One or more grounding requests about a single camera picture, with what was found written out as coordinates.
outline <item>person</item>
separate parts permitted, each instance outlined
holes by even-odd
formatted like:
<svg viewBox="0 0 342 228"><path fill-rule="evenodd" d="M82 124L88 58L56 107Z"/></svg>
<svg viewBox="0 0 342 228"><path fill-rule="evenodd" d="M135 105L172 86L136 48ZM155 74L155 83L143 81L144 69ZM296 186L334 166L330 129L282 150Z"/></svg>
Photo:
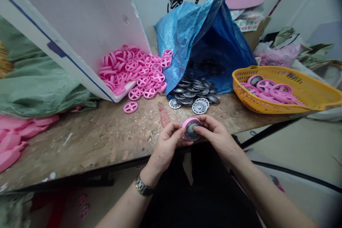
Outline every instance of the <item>person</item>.
<svg viewBox="0 0 342 228"><path fill-rule="evenodd" d="M97 228L262 227L258 214L266 227L317 227L249 160L223 124L208 115L196 118L202 126L194 130L208 142L192 145L182 140L181 124L167 124L140 176ZM192 186L182 156L174 157L177 147L189 145Z"/></svg>

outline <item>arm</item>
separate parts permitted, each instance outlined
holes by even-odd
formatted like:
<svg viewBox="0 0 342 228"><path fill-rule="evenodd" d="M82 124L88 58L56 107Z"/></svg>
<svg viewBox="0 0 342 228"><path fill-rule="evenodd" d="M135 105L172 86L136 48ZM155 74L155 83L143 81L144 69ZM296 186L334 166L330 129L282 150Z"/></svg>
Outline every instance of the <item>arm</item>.
<svg viewBox="0 0 342 228"><path fill-rule="evenodd" d="M146 186L157 185L162 173L169 167L178 146L193 143L181 140L184 132L181 124L171 122L159 133L153 154L140 172L140 178ZM96 228L138 227L151 198L152 195L141 195L133 182Z"/></svg>
<svg viewBox="0 0 342 228"><path fill-rule="evenodd" d="M267 227L317 227L250 161L223 124L208 115L197 118L203 127L195 127L196 133L205 137L234 171Z"/></svg>

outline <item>wooden workbench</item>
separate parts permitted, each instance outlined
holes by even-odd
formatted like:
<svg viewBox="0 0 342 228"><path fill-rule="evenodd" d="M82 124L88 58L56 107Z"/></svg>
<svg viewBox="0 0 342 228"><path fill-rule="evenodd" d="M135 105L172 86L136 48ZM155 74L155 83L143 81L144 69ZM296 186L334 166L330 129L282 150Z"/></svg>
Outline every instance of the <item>wooden workbench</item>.
<svg viewBox="0 0 342 228"><path fill-rule="evenodd" d="M298 117L254 113L235 93L220 98L221 103L210 105L206 114L224 123L232 134ZM159 94L151 100L142 97L132 114L123 112L129 101L128 97L120 103L102 100L97 110L61 114L60 121L29 140L20 159L0 173L0 192L50 181L51 173L58 179L149 156L166 123L183 123L196 116L191 107L171 109Z"/></svg>

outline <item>left hand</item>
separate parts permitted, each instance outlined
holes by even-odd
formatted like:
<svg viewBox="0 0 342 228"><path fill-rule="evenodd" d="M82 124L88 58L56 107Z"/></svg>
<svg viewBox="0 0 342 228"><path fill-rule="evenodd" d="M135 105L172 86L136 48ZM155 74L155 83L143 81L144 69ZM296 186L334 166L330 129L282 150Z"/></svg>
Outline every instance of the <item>left hand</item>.
<svg viewBox="0 0 342 228"><path fill-rule="evenodd" d="M146 186L155 187L162 173L170 166L175 149L179 146L192 145L192 141L181 140L185 128L177 122L170 122L159 133L156 147L144 169L140 173Z"/></svg>

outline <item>table leg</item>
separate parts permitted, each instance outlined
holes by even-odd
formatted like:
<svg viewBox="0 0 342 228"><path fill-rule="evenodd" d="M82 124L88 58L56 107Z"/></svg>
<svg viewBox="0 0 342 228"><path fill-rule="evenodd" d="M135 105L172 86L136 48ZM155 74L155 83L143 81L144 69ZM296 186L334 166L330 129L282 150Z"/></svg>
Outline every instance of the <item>table leg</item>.
<svg viewBox="0 0 342 228"><path fill-rule="evenodd" d="M279 130L282 130L283 128L287 127L288 125L295 123L296 121L298 121L300 119L301 118L296 118L296 119L283 121L283 122L280 122L277 124L273 124L273 125L269 126L268 128L266 128L265 130L261 131L260 133L256 134L252 138L248 139L244 143L242 143L240 145L240 147L242 149L245 149L245 148L253 145L254 143L260 141L261 139L264 139L265 137L267 137L267 136L269 136L269 135L271 135L271 134L273 134Z"/></svg>

